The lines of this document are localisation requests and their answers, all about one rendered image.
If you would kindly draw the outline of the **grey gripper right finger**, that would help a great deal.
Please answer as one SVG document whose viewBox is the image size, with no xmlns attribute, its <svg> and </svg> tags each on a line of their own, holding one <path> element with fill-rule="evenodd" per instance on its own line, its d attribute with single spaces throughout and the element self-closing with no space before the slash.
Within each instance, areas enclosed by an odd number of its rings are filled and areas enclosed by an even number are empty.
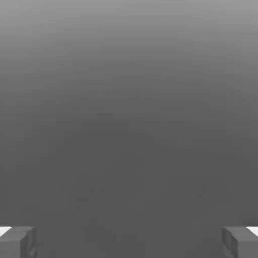
<svg viewBox="0 0 258 258">
<path fill-rule="evenodd" d="M 258 258 L 258 226 L 222 227 L 224 258 Z"/>
</svg>

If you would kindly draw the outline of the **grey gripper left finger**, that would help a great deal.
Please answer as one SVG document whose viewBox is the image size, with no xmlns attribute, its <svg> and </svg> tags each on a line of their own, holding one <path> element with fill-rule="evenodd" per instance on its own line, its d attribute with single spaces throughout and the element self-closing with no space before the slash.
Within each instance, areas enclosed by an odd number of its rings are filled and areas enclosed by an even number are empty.
<svg viewBox="0 0 258 258">
<path fill-rule="evenodd" d="M 0 258 L 38 258 L 36 227 L 0 226 Z"/>
</svg>

